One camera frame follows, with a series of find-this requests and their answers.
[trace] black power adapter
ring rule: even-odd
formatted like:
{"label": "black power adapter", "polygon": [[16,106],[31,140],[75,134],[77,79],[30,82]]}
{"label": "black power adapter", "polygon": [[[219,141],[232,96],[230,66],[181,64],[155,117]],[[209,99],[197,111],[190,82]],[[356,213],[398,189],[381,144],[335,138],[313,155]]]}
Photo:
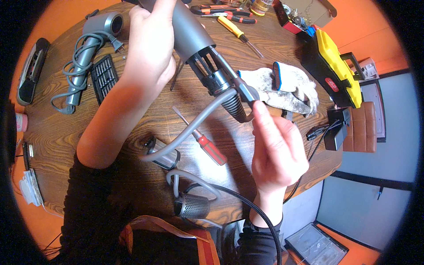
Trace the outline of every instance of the black power adapter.
{"label": "black power adapter", "polygon": [[339,120],[339,125],[328,130],[324,136],[325,149],[337,151],[347,136],[347,126],[350,125],[348,108],[327,111],[328,122],[333,124]]}

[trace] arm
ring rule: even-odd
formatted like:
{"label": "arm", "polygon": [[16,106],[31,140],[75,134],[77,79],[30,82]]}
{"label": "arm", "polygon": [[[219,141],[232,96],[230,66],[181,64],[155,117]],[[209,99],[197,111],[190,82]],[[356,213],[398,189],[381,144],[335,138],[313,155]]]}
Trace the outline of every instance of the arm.
{"label": "arm", "polygon": [[[262,102],[254,103],[255,152],[252,173],[257,186],[254,203],[279,232],[286,188],[309,168],[302,136],[295,125],[282,117],[271,117]],[[241,264],[273,264],[275,242],[262,217],[250,210],[240,235]]]}
{"label": "arm", "polygon": [[77,155],[83,165],[97,169],[110,166],[128,135],[174,75],[175,3],[176,0],[158,0],[152,14],[139,6],[130,11],[124,73],[81,136]]}
{"label": "arm", "polygon": [[172,13],[176,0],[157,0],[153,12],[130,11],[124,73],[78,142],[64,201],[58,263],[115,262],[118,236],[131,217],[130,205],[107,197],[119,171],[115,159],[146,110],[175,72]]}

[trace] yellow toolbox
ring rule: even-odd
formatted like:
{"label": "yellow toolbox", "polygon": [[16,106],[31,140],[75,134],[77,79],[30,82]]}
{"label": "yellow toolbox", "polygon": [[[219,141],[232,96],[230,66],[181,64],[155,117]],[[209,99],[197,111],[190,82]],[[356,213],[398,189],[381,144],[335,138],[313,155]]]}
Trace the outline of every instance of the yellow toolbox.
{"label": "yellow toolbox", "polygon": [[[358,74],[350,70],[345,60],[350,59]],[[364,80],[361,67],[353,53],[340,54],[337,45],[324,31],[303,47],[301,64],[323,86],[338,107],[360,108],[361,89],[358,80]]]}

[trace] right hand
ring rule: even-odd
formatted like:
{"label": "right hand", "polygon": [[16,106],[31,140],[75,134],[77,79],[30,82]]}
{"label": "right hand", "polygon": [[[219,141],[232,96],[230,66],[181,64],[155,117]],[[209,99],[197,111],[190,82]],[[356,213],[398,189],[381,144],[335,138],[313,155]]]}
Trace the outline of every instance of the right hand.
{"label": "right hand", "polygon": [[309,169],[299,129],[282,117],[272,117],[265,104],[253,105],[255,152],[252,173],[258,193],[285,190]]}

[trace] hair dryer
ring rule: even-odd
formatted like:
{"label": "hair dryer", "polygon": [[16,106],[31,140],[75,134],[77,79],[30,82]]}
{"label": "hair dryer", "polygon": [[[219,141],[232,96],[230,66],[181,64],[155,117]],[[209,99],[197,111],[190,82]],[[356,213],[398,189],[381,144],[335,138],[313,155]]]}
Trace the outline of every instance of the hair dryer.
{"label": "hair dryer", "polygon": [[[139,0],[140,5],[150,12],[155,2],[156,0]],[[175,5],[172,25],[174,49],[181,60],[190,65],[211,96],[217,97],[228,89],[235,88],[238,93],[223,102],[222,106],[238,122],[248,122],[251,117],[246,116],[241,101],[248,102],[252,107],[253,102],[259,100],[258,92],[248,86],[215,50],[215,42],[181,0]]]}
{"label": "hair dryer", "polygon": [[[110,12],[90,17],[84,24],[83,35],[78,39],[75,45],[75,52],[72,61],[68,62],[62,72],[66,75],[69,84],[68,93],[56,95],[51,99],[52,106],[63,114],[72,114],[75,106],[79,105],[81,99],[81,91],[87,87],[87,71],[92,65],[91,59],[96,51],[103,46],[106,40],[112,42],[115,51],[122,46],[115,36],[120,33],[123,26],[123,18],[117,12]],[[76,47],[81,39],[84,39],[83,46]],[[65,97],[65,103],[68,106],[59,109],[53,104],[53,100]]]}

